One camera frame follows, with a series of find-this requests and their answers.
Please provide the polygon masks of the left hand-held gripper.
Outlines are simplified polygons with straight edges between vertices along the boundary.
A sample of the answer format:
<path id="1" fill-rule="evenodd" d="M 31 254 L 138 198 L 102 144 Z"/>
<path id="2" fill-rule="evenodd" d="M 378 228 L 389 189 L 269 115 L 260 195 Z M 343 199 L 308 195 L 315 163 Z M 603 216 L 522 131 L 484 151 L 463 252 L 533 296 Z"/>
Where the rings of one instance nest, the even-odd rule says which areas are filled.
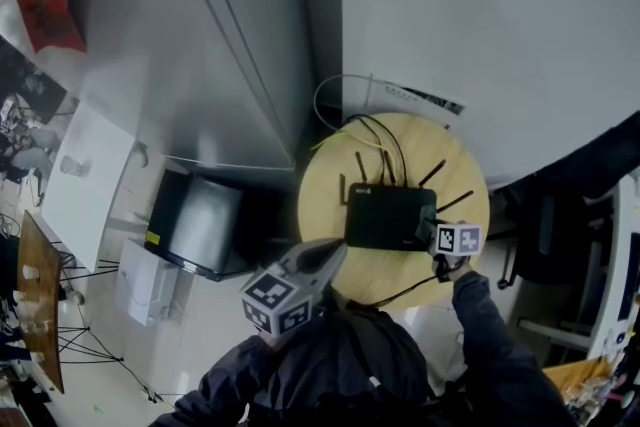
<path id="1" fill-rule="evenodd" d="M 286 335 L 327 307 L 346 258 L 344 239 L 298 244 L 254 273 L 241 289 L 245 318 L 268 335 Z"/>

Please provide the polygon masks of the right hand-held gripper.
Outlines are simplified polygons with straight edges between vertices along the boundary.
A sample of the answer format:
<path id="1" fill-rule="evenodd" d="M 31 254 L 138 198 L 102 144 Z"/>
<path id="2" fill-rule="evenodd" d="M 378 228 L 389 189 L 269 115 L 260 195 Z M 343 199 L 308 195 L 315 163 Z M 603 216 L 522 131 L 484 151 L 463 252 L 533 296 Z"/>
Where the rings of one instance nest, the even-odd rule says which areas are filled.
<path id="1" fill-rule="evenodd" d="M 437 224 L 428 252 L 435 256 L 465 257 L 481 253 L 483 228 L 476 224 Z"/>

